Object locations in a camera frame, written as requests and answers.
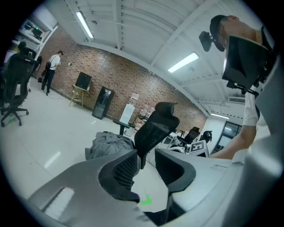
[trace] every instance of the man's arm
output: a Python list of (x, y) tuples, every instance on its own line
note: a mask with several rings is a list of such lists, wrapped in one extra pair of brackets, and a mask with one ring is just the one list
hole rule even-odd
[(55, 57), (55, 66), (60, 66), (61, 65), (61, 62), (60, 62), (60, 57), (59, 56), (56, 56)]
[(243, 125), (240, 133), (221, 151), (210, 155), (210, 158), (232, 159), (239, 150), (248, 148), (256, 137), (256, 127)]

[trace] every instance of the chair base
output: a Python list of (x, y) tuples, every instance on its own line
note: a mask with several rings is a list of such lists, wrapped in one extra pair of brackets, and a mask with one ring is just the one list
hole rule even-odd
[(19, 120), (19, 126), (22, 126), (22, 121), (21, 121), (19, 115), (17, 114), (17, 111), (26, 111), (26, 114), (27, 114), (27, 115), (29, 114), (29, 112), (28, 112), (27, 109), (22, 109), (22, 108), (18, 108), (18, 107), (8, 107), (8, 108), (4, 108), (4, 109), (1, 110), (1, 113), (3, 114), (3, 113), (6, 112), (6, 114), (5, 114), (4, 117), (2, 117), (2, 119), (1, 119), (1, 126), (2, 126), (2, 127), (5, 127), (5, 124), (4, 124), (3, 121), (4, 121), (10, 114), (14, 114), (15, 117)]

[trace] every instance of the wooden easel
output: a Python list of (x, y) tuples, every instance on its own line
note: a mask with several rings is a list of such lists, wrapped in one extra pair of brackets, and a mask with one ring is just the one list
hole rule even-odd
[[(73, 87), (74, 87), (74, 95), (73, 95), (73, 97), (72, 97), (72, 99), (71, 99), (71, 101), (70, 101), (70, 103), (69, 103), (69, 106), (71, 105), (71, 103), (72, 103), (72, 101), (73, 101), (73, 102), (81, 102), (81, 105), (82, 105), (82, 107), (83, 107), (84, 92), (85, 92), (85, 91), (88, 91), (88, 90), (85, 90), (85, 89), (83, 89), (83, 88), (77, 87), (77, 86), (75, 86), (75, 85), (73, 85)], [(76, 95), (77, 93), (81, 93), (81, 99), (80, 99), (80, 98), (75, 98), (75, 95)]]

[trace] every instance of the chair armrest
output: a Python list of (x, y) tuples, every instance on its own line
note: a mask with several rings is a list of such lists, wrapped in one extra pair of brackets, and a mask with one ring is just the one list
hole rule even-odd
[(186, 142), (186, 140), (185, 140), (184, 138), (179, 137), (179, 136), (177, 136), (177, 138), (178, 138), (178, 140), (179, 140), (180, 142), (182, 142), (183, 144), (187, 144), (187, 142)]
[(123, 127), (127, 128), (127, 129), (129, 129), (129, 128), (130, 128), (130, 126), (129, 126), (129, 125), (124, 124), (124, 123), (120, 122), (120, 121), (119, 121), (119, 120), (117, 120), (117, 119), (114, 119), (114, 120), (113, 120), (113, 122), (114, 122), (115, 124), (118, 124), (118, 125), (120, 125), (120, 126), (123, 126)]

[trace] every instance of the person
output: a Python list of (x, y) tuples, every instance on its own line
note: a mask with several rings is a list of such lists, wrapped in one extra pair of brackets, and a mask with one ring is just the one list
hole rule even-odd
[(46, 71), (44, 79), (43, 79), (43, 83), (42, 83), (42, 86), (41, 86), (41, 92), (44, 92), (44, 87), (45, 87), (45, 84), (47, 82), (47, 92), (46, 92), (47, 96), (48, 96), (48, 93), (49, 93), (49, 90), (50, 90), (50, 85), (51, 85), (55, 70), (56, 70), (57, 66), (61, 65), (60, 56), (62, 56), (62, 55), (63, 55), (63, 52), (58, 51), (57, 54), (52, 55), (49, 59), (50, 68)]
[[(253, 29), (246, 23), (241, 22), (236, 16), (217, 15), (213, 17), (210, 23), (210, 32), (215, 46), (222, 52), (227, 48), (229, 35), (257, 42), (265, 46), (268, 50), (272, 50), (270, 45), (274, 44), (270, 35), (264, 31), (264, 27), (262, 27), (260, 31)], [(251, 89), (259, 93), (262, 88), (263, 84), (260, 83), (258, 88), (253, 86)], [(244, 121), (240, 133), (235, 136), (224, 149), (210, 157), (232, 159), (237, 151), (247, 149), (254, 140), (268, 137), (269, 135), (268, 126), (255, 105), (255, 96), (246, 93)]]
[[(18, 48), (17, 48), (17, 49), (18, 49), (18, 50), (17, 50), (17, 53), (20, 53), (20, 51), (21, 51), (24, 47), (26, 47), (26, 42), (24, 42), (24, 41), (20, 42), (19, 45), (18, 45)], [(8, 69), (8, 65), (9, 65), (9, 63), (10, 63), (10, 59), (11, 59), (11, 56), (8, 58), (8, 60), (7, 60), (6, 64), (5, 64), (5, 66), (4, 66), (4, 68), (3, 68), (3, 79), (4, 79), (4, 80), (6, 80), (6, 78), (9, 76), (7, 69)]]

